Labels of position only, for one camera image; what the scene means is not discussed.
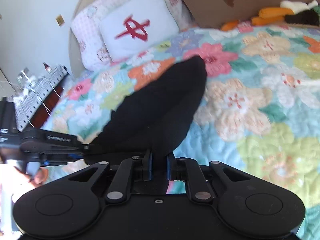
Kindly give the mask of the person's hand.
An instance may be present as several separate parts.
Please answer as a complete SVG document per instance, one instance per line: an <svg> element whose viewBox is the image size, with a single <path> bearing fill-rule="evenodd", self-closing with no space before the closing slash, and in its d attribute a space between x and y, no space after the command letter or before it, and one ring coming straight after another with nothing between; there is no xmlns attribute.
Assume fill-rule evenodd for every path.
<svg viewBox="0 0 320 240"><path fill-rule="evenodd" d="M40 168L34 176L20 172L17 168L12 168L14 183L22 186L31 186L33 188L43 185L48 179L48 170Z"/></svg>

